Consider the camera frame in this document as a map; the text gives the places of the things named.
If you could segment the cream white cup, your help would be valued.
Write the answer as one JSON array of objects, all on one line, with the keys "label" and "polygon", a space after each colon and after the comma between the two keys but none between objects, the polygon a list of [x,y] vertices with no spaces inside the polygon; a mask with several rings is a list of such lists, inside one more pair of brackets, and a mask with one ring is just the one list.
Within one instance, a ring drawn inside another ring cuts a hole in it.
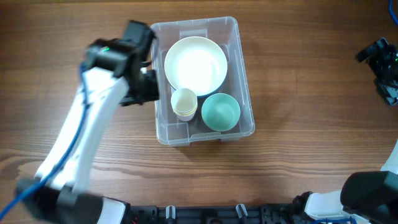
[{"label": "cream white cup", "polygon": [[197,96],[188,88],[180,88],[172,93],[171,105],[179,113],[191,112],[197,107]]}]

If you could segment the yellow cup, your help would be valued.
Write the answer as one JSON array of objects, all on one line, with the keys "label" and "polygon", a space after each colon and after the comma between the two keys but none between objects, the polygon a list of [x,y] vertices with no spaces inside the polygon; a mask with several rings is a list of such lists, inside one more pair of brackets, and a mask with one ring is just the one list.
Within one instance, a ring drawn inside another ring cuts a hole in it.
[{"label": "yellow cup", "polygon": [[174,111],[174,113],[176,113],[180,116],[190,116],[191,114],[194,114],[196,112],[197,108],[198,108],[198,106],[196,105],[192,110],[187,111],[187,112],[181,112],[178,110],[173,110],[173,111]]}]

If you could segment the pink cup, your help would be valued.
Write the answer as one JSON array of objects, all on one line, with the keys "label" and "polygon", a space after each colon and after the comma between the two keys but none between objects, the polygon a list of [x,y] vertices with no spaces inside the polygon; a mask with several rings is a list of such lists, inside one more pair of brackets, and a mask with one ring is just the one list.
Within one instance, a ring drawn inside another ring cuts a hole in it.
[{"label": "pink cup", "polygon": [[189,114],[189,115],[180,115],[180,114],[176,114],[177,118],[181,121],[187,122],[193,119],[194,117],[194,113]]}]

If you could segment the cream large bowl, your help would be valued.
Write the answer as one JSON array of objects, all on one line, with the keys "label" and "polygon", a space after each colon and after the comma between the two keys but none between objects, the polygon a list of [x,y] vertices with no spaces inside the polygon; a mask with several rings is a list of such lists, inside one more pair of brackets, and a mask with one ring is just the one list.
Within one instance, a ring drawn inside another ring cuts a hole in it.
[{"label": "cream large bowl", "polygon": [[186,37],[167,52],[164,72],[174,89],[188,88],[203,97],[220,89],[228,73],[228,61],[221,47],[212,40]]}]

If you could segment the mint green bowl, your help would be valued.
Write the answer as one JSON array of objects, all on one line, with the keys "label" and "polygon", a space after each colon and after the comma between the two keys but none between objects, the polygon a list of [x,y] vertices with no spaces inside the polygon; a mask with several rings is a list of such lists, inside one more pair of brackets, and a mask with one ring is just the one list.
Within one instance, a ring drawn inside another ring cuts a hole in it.
[{"label": "mint green bowl", "polygon": [[201,117],[204,123],[217,132],[233,129],[241,115],[237,100],[226,93],[209,96],[202,104]]}]

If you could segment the dark blue large bowl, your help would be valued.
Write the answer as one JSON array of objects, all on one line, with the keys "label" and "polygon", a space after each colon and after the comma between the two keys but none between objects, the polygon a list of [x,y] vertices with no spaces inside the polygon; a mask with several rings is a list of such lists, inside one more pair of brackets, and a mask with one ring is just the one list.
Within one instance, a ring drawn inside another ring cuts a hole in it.
[{"label": "dark blue large bowl", "polygon": [[199,82],[197,84],[190,82],[179,85],[172,85],[170,83],[170,87],[173,89],[173,91],[176,91],[177,89],[181,88],[188,88],[196,94],[197,98],[206,98],[209,97],[210,95],[218,93],[222,89],[225,82],[226,80],[223,80],[215,89],[213,89],[213,87],[207,82],[206,83]]}]

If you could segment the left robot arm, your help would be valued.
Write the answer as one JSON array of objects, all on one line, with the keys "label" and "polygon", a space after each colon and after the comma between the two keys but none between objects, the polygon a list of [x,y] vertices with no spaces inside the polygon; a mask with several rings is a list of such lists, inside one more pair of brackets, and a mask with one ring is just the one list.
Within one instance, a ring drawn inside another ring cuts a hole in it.
[{"label": "left robot arm", "polygon": [[80,86],[58,138],[35,176],[21,179],[16,201],[50,223],[132,223],[131,206],[88,193],[90,169],[104,130],[120,106],[159,99],[148,54],[154,31],[129,21],[120,39],[97,39],[79,68]]}]

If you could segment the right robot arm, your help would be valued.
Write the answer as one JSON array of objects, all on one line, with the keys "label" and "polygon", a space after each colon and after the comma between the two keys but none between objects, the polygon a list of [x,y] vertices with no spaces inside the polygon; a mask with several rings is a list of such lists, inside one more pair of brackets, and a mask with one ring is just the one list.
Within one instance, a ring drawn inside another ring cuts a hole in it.
[{"label": "right robot arm", "polygon": [[[381,98],[397,105],[397,47],[381,38],[356,55],[375,74]],[[379,171],[355,172],[342,189],[306,192],[290,205],[291,223],[397,223],[397,149]]]}]

